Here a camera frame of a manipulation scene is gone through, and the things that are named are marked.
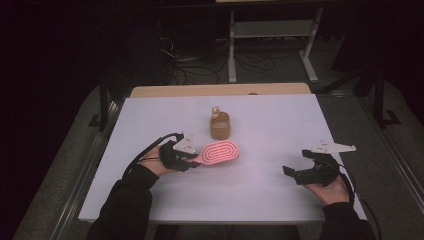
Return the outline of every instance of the gray carpet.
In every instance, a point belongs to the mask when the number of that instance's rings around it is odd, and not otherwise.
[[[319,78],[316,84],[310,84],[307,80],[300,57],[297,55],[296,51],[303,44],[301,40],[286,40],[284,45],[277,45],[278,48],[274,48],[275,44],[272,41],[255,43],[254,46],[259,44],[263,47],[261,49],[253,48],[248,45],[249,43],[240,44],[247,45],[237,48],[237,56],[242,61],[250,62],[248,62],[249,65],[245,64],[245,67],[241,66],[243,63],[237,63],[239,83],[306,82],[312,90],[315,90],[343,76],[342,73],[330,70],[340,41],[318,40],[314,45],[311,61]],[[249,56],[252,52],[260,55]],[[264,60],[266,62],[258,61],[268,56],[270,52],[273,56],[272,61],[268,59]],[[179,66],[192,67],[193,64],[199,63],[184,64]],[[204,68],[182,68],[190,69],[190,73],[179,71],[178,82],[227,83],[225,54],[217,61],[209,63],[207,67],[217,72]],[[261,69],[264,70],[262,73],[254,73]],[[335,97],[331,94],[318,96],[334,140],[357,147],[354,153],[342,154],[342,159],[355,177],[357,191],[370,204],[377,216],[383,239],[421,239],[424,236],[423,213],[398,171],[391,150],[382,138],[382,130],[370,117],[373,97],[369,96],[365,99],[353,97],[351,92],[354,84],[354,81],[349,82],[334,91],[339,95],[342,93],[345,97]],[[77,186],[76,182],[80,180],[86,162],[89,159],[93,161],[92,152],[98,151],[94,148],[101,148],[93,144],[96,137],[107,138],[104,136],[105,133],[98,132],[98,128],[88,127],[92,116],[99,113],[98,100],[98,89],[94,89],[81,106],[72,129],[34,198],[15,239],[84,239],[90,224],[77,219],[84,201],[84,194],[78,195],[78,189],[75,187],[81,188],[79,190],[82,192],[89,187],[93,171],[87,173],[89,177],[84,181],[84,185]],[[401,94],[390,85],[386,86],[385,106],[387,109],[394,110],[402,124],[387,126],[384,133],[391,137],[417,179],[423,183],[424,168],[421,161],[421,157],[424,156],[423,126],[408,111]],[[79,197],[70,202],[69,198],[72,196]],[[59,221],[64,210],[68,217],[67,221]],[[372,224],[375,225],[370,213],[366,212]],[[151,227],[152,232],[148,234],[147,239],[152,239],[154,226]],[[317,239],[320,224],[302,225],[299,229],[303,240]]]

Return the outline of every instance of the table surface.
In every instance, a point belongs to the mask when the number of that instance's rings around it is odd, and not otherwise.
[[[193,135],[198,153],[214,142],[209,118],[216,105],[230,114],[229,139],[239,146],[240,157],[162,176],[151,189],[150,220],[263,224],[324,220],[318,199],[282,170],[283,165],[311,168],[313,162],[303,158],[301,150],[311,149],[321,140],[333,140],[312,94],[127,99],[79,219],[94,221],[98,217],[129,162],[159,137],[173,132]],[[333,156],[342,163],[338,154]],[[366,219],[358,201],[355,209]]]

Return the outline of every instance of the brown object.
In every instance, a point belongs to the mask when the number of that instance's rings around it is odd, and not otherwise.
[[[221,112],[219,107],[212,108],[212,116],[210,120],[211,137],[215,140],[225,140],[230,136],[231,124],[230,115]]]

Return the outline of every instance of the sleeve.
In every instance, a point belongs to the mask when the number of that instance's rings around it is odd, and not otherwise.
[[[149,169],[137,165],[117,181],[86,239],[144,239],[152,204],[149,189],[158,179]]]
[[[334,203],[323,208],[325,222],[321,240],[375,240],[371,225],[361,220],[349,203]]]

